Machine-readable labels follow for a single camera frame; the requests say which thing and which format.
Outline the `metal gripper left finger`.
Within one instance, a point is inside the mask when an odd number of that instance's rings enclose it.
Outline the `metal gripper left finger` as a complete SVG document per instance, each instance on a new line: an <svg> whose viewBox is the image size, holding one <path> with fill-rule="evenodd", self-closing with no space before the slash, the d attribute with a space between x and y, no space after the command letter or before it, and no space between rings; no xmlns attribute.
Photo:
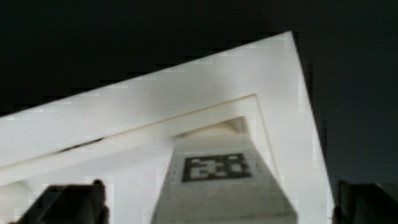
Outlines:
<svg viewBox="0 0 398 224"><path fill-rule="evenodd" d="M106 185L51 185L17 224L109 224Z"/></svg>

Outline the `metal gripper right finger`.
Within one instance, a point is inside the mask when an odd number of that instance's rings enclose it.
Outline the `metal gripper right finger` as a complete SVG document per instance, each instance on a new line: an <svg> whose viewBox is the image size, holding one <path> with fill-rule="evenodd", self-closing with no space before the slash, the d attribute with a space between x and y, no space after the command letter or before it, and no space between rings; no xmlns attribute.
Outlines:
<svg viewBox="0 0 398 224"><path fill-rule="evenodd" d="M340 183L333 224L398 224L398 184Z"/></svg>

